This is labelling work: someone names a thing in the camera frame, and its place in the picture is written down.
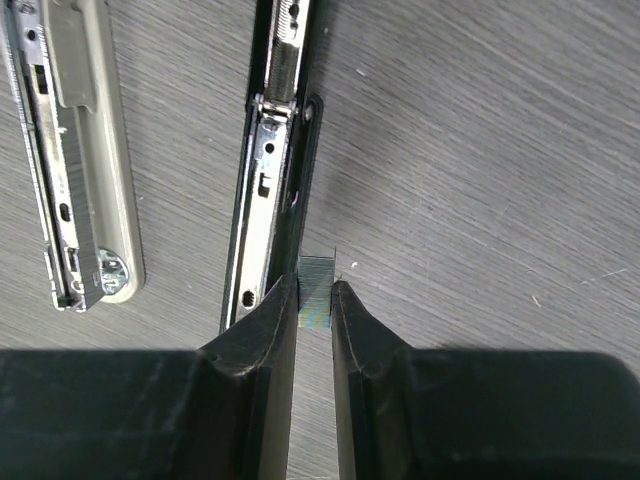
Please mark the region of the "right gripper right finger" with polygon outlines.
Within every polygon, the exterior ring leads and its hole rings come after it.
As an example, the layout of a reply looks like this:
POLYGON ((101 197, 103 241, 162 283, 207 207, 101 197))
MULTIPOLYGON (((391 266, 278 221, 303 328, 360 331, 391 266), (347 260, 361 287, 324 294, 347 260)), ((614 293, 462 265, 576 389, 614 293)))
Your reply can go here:
POLYGON ((635 479, 639 382, 597 352, 420 349, 331 291, 344 479, 635 479))

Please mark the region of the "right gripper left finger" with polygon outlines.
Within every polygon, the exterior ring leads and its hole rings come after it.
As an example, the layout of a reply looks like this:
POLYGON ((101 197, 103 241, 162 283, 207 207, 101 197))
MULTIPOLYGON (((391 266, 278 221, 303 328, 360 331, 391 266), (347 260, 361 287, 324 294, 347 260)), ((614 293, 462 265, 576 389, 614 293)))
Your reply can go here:
POLYGON ((282 479, 298 281, 195 350, 5 350, 5 479, 282 479))

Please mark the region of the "grey staple strip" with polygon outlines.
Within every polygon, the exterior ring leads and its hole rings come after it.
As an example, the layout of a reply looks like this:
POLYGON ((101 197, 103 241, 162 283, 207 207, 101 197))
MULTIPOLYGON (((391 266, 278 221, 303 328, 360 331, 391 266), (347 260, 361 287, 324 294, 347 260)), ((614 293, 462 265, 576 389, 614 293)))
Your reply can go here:
POLYGON ((331 290, 335 279, 336 257, 301 256, 298 262, 298 326, 329 329, 331 290))

